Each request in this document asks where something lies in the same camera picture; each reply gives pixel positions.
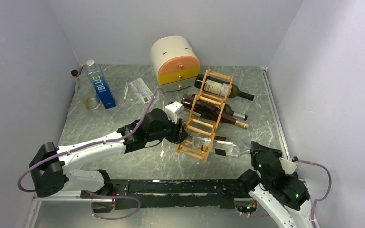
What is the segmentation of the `square clear black-capped bottle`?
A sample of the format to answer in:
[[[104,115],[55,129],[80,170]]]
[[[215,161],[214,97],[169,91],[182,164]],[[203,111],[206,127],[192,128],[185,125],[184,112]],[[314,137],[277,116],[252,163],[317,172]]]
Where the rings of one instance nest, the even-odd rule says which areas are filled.
[[[211,140],[198,136],[189,136],[187,139],[195,149],[205,150],[209,148]],[[250,154],[250,147],[238,145],[232,142],[214,139],[210,152],[216,155],[239,158],[245,154]]]

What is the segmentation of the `blue square glass bottle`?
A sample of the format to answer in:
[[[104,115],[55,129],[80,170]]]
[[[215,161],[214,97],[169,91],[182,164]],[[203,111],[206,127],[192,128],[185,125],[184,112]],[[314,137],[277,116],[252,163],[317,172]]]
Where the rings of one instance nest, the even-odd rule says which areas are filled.
[[[88,60],[86,62],[86,73],[104,108],[116,107],[116,101],[101,66],[92,59]]]

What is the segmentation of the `round clear glass bottle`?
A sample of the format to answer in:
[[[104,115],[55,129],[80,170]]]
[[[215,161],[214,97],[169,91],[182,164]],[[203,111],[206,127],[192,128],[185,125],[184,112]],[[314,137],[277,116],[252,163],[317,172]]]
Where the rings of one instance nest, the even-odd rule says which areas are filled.
[[[77,70],[72,70],[71,75],[75,81],[75,93],[88,110],[95,110],[100,105],[100,99],[86,75],[81,75]]]

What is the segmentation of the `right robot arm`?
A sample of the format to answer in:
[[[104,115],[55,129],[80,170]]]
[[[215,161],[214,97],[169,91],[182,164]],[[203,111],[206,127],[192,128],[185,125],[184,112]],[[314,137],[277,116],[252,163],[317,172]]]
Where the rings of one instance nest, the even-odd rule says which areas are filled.
[[[280,228],[318,228],[308,189],[295,174],[297,165],[281,150],[255,141],[250,155],[253,168],[238,177],[239,194],[251,196]]]

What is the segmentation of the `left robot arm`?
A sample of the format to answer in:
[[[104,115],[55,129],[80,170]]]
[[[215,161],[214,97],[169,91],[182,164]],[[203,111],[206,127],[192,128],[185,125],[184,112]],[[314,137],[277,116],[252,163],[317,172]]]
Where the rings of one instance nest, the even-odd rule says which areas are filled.
[[[113,190],[106,171],[85,171],[81,166],[146,148],[149,142],[180,144],[188,137],[183,119],[172,120],[164,110],[155,108],[143,119],[95,140],[59,147],[45,143],[29,164],[34,192],[42,198],[62,190],[87,190],[105,198]]]

